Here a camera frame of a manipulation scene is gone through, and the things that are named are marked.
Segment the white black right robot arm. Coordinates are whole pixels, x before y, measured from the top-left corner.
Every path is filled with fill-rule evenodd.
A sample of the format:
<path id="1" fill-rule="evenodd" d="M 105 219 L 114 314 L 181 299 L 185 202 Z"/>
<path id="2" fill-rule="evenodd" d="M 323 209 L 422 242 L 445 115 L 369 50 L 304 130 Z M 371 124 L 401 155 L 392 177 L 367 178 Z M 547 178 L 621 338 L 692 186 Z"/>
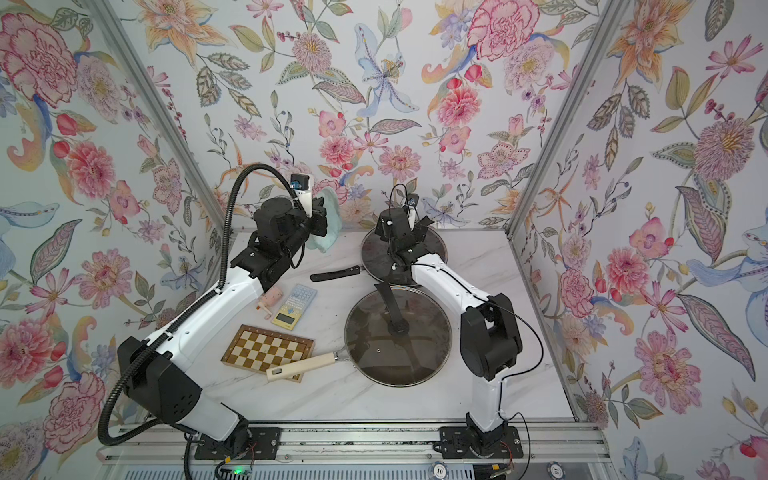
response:
<path id="1" fill-rule="evenodd" d="M 508 421 L 500 413 L 501 374 L 516 365 L 523 350 L 517 317 L 504 294 L 490 295 L 454 272 L 424 243 L 432 220 L 409 206 L 383 211 L 374 233 L 388 247 L 392 268 L 407 270 L 417 285 L 460 316 L 459 351 L 474 375 L 472 403 L 458 448 L 489 458 L 505 443 Z"/>

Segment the mint green terry cloth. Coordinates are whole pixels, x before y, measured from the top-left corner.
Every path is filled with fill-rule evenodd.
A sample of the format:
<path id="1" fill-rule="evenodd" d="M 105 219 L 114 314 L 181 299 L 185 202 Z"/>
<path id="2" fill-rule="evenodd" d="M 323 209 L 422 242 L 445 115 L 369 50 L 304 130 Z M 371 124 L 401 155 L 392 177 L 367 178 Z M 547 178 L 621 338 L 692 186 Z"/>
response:
<path id="1" fill-rule="evenodd" d="M 327 253 L 337 239 L 342 230 L 343 221 L 341 218 L 340 204 L 336 191 L 331 187 L 321 188 L 315 195 L 315 199 L 324 201 L 326 209 L 327 233 L 325 236 L 311 235 L 306 243 L 310 250 L 317 250 L 321 253 Z"/>

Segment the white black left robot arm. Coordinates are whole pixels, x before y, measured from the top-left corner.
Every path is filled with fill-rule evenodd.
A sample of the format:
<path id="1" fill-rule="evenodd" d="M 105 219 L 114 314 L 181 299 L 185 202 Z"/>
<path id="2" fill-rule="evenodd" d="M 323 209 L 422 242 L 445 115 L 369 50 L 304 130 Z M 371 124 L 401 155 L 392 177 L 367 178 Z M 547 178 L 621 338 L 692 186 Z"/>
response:
<path id="1" fill-rule="evenodd" d="M 209 341 L 291 268 L 293 257 L 308 240 L 326 235 L 328 213 L 322 198 L 304 206 L 277 197 L 263 203 L 254 219 L 257 229 L 247 246 L 224 263 L 223 284 L 212 287 L 146 339 L 129 337 L 118 347 L 121 376 L 105 401 L 98 423 L 103 445 L 117 445 L 155 425 L 167 424 L 199 434 L 219 454 L 234 456 L 249 448 L 248 420 L 212 399 L 188 371 Z M 121 395 L 154 418 L 112 437 L 109 417 Z"/>

